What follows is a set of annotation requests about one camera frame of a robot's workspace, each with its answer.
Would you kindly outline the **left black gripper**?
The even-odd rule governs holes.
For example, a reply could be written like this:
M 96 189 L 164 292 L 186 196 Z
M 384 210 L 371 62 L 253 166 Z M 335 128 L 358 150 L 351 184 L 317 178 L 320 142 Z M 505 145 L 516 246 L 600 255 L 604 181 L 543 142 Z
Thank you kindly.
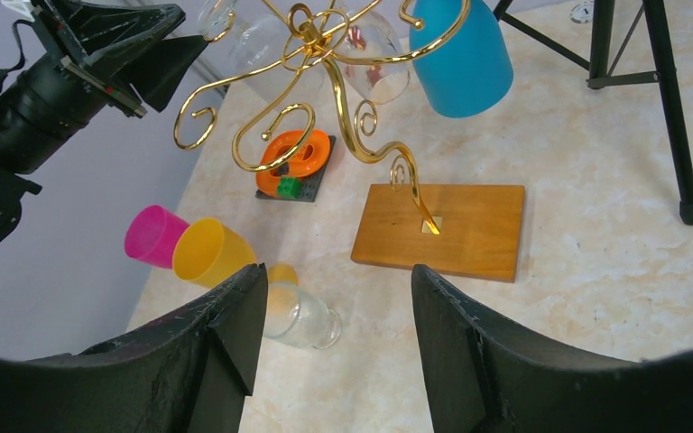
M 176 4 L 33 1 L 31 7 L 50 64 L 127 116 L 163 111 L 208 46 L 201 35 L 173 36 L 186 18 Z

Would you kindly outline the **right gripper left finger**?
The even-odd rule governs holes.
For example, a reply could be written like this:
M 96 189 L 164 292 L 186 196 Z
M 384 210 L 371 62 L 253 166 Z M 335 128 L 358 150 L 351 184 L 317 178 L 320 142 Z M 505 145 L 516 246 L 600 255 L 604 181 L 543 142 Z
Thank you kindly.
M 0 359 L 0 432 L 236 432 L 254 391 L 267 271 L 77 354 Z

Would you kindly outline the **clear wine glass front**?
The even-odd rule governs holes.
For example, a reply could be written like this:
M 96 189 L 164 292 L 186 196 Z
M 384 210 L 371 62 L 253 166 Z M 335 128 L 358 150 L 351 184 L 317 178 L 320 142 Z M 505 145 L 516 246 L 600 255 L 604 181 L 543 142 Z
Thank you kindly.
M 297 348 L 328 349 L 342 321 L 322 299 L 288 282 L 269 284 L 263 336 Z

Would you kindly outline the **pink wine glass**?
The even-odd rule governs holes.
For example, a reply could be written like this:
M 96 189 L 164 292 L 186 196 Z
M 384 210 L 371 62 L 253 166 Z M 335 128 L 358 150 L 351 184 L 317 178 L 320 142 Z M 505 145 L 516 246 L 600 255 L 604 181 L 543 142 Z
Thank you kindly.
M 187 221 L 166 207 L 150 205 L 128 227 L 124 252 L 136 261 L 171 269 L 175 247 L 188 227 Z

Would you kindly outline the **yellow wine glass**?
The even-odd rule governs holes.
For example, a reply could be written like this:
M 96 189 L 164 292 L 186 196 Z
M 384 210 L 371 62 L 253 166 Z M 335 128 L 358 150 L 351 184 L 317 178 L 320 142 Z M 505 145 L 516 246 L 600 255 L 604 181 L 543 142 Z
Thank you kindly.
M 173 250 L 171 268 L 182 281 L 206 289 L 260 263 L 254 248 L 237 232 L 212 217 L 190 224 Z

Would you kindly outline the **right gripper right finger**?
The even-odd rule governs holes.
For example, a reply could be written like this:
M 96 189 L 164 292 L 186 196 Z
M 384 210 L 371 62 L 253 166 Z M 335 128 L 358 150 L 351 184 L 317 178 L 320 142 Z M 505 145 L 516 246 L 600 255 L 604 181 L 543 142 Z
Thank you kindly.
M 588 352 L 422 264 L 411 295 L 437 432 L 693 432 L 693 350 L 641 362 Z

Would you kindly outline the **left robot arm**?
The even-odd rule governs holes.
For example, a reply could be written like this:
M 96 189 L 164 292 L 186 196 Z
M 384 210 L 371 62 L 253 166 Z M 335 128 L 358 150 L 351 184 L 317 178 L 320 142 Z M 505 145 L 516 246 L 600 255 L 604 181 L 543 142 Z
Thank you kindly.
M 31 173 L 105 106 L 139 118 L 164 110 L 207 46 L 201 35 L 174 35 L 186 17 L 175 4 L 25 8 L 44 53 L 0 69 L 0 243 L 20 222 L 23 196 L 41 192 Z

